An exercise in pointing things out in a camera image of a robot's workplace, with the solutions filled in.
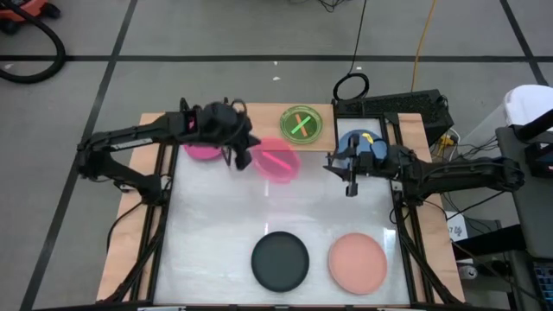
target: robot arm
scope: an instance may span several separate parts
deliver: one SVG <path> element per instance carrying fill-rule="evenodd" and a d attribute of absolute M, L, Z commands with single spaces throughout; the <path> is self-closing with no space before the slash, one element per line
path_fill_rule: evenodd
<path fill-rule="evenodd" d="M 242 170 L 251 162 L 247 149 L 260 143 L 250 131 L 246 108 L 236 111 L 220 102 L 203 109 L 195 106 L 190 110 L 186 106 L 183 111 L 166 112 L 151 124 L 94 133 L 77 148 L 78 170 L 84 178 L 105 176 L 117 185 L 133 187 L 145 203 L 153 203 L 162 194 L 161 176 L 142 175 L 113 160 L 111 152 L 152 143 L 229 146 L 236 152 L 237 169 Z"/>
<path fill-rule="evenodd" d="M 357 195 L 357 175 L 401 182 L 405 203 L 416 206 L 431 194 L 477 187 L 513 192 L 524 185 L 524 173 L 518 163 L 507 158 L 482 157 L 453 163 L 427 163 L 417 159 L 413 150 L 391 145 L 386 157 L 378 159 L 372 152 L 357 154 L 358 135 L 351 136 L 348 143 L 343 152 L 331 155 L 328 165 L 324 167 L 349 183 L 347 196 Z M 350 164 L 347 168 L 336 168 L 332 166 L 335 159 L 349 159 Z"/>

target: black hose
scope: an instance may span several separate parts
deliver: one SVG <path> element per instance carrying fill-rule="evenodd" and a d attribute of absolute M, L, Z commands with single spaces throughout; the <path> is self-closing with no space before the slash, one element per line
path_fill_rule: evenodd
<path fill-rule="evenodd" d="M 54 62 L 44 71 L 28 76 L 19 76 L 11 73 L 6 73 L 4 70 L 0 69 L 0 78 L 15 83 L 32 84 L 42 82 L 45 79 L 49 79 L 57 74 L 66 62 L 66 48 L 63 46 L 63 42 L 61 42 L 60 37 L 50 27 L 46 26 L 44 22 L 41 22 L 38 18 L 30 15 L 25 10 L 21 9 L 18 5 L 13 4 L 11 0 L 0 0 L 0 3 L 3 4 L 8 10 L 14 11 L 16 14 L 23 17 L 26 21 L 31 22 L 40 30 L 42 30 L 48 37 L 50 37 L 50 39 L 52 39 L 56 50 Z"/>

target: blue object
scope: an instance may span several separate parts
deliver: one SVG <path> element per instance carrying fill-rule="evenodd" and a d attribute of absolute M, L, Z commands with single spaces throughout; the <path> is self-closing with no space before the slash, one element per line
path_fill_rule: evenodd
<path fill-rule="evenodd" d="M 383 141 L 380 136 L 369 130 L 351 130 L 347 132 L 338 141 L 338 152 L 342 152 L 347 148 L 347 141 L 352 134 L 359 135 L 359 146 L 357 146 L 357 154 L 359 154 L 361 151 L 371 151 L 377 157 L 377 159 L 382 160 L 386 157 L 386 154 L 388 153 L 388 144 Z M 363 136 L 363 134 L 369 134 L 373 140 L 373 144 L 371 144 L 367 137 Z M 340 162 L 343 168 L 347 168 L 347 164 L 349 164 L 349 159 Z"/>

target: wooden table frame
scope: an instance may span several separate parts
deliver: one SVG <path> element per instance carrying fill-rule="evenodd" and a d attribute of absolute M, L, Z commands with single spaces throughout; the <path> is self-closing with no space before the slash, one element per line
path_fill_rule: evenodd
<path fill-rule="evenodd" d="M 143 114 L 140 124 L 148 124 L 159 117 L 161 113 Z M 398 114 L 396 129 L 400 135 L 396 135 L 394 127 L 389 125 L 387 132 L 390 143 L 395 143 L 400 137 L 404 146 L 415 150 L 419 159 L 431 162 L 429 146 L 423 128 L 423 121 L 418 114 Z M 176 149 L 158 145 L 149 145 L 134 149 L 130 159 L 130 166 L 142 174 L 172 174 L 175 170 Z M 123 194 L 119 205 L 118 216 L 125 213 L 140 200 L 136 193 Z M 427 201 L 442 206 L 438 194 L 433 194 Z M 420 234 L 426 260 L 432 270 L 451 293 L 459 300 L 464 301 L 461 281 L 457 271 L 452 245 L 449 240 L 448 226 L 443 218 L 443 212 L 435 206 L 425 203 L 417 208 L 415 217 L 419 226 L 408 226 L 412 237 Z M 121 222 L 113 232 L 111 248 L 106 258 L 105 270 L 99 286 L 98 299 L 105 299 L 112 294 L 117 286 L 124 280 L 130 268 L 137 260 L 139 251 L 142 251 L 157 227 L 161 211 L 159 208 L 149 206 L 147 209 L 139 209 Z M 157 264 L 161 256 L 161 249 L 157 250 L 144 267 L 140 278 L 141 284 L 149 286 L 133 287 L 133 290 L 125 297 L 125 300 L 153 300 L 155 293 Z M 414 283 L 415 301 L 431 302 L 428 299 L 439 298 L 434 291 L 429 290 L 428 284 L 423 281 L 421 271 L 416 262 L 410 260 L 412 281 Z"/>

